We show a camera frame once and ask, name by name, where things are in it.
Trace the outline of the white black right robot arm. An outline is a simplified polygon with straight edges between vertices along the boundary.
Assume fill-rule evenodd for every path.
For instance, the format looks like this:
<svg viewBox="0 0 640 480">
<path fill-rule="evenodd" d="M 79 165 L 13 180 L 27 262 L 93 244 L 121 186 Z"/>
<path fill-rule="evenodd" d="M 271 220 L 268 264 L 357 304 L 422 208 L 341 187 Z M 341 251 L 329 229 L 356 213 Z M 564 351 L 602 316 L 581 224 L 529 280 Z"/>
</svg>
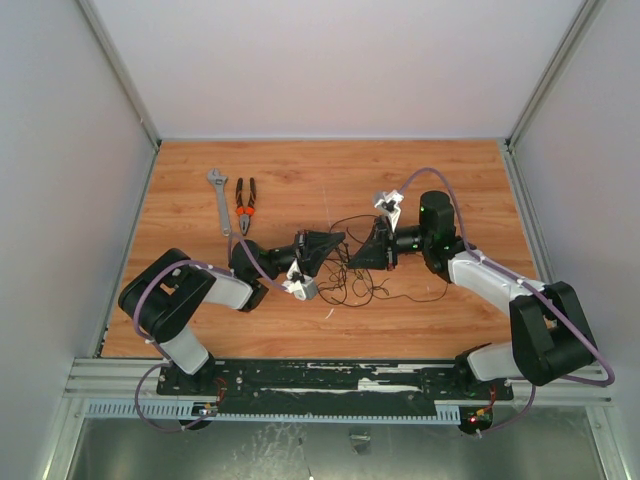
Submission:
<svg viewBox="0 0 640 480">
<path fill-rule="evenodd" d="M 595 361 L 592 332 L 569 284 L 522 277 L 465 243 L 456 233 L 455 206 L 444 192 L 423 193 L 418 224 L 399 226 L 402 199 L 397 191 L 375 196 L 382 214 L 348 265 L 392 270 L 399 256 L 418 252 L 433 274 L 475 293 L 508 317 L 509 342 L 476 346 L 457 356 L 453 383 L 460 395 L 476 398 L 495 379 L 523 378 L 534 386 L 571 380 L 575 371 Z"/>
</svg>

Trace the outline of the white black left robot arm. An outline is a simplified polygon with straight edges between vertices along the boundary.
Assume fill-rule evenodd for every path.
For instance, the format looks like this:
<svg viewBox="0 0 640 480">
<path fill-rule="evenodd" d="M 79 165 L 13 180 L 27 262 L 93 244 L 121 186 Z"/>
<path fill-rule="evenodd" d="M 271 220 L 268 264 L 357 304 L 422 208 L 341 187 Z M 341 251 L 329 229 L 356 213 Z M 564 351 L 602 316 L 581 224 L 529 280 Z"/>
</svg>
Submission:
<svg viewBox="0 0 640 480">
<path fill-rule="evenodd" d="M 166 360 L 160 394 L 204 395 L 223 385 L 214 356 L 189 326 L 203 303 L 249 313 L 269 291 L 300 301 L 319 292 L 315 277 L 325 260 L 345 240 L 341 232 L 302 230 L 284 247 L 264 249 L 234 234 L 226 269 L 191 259 L 171 248 L 126 285 L 118 307 L 134 331 Z"/>
</svg>

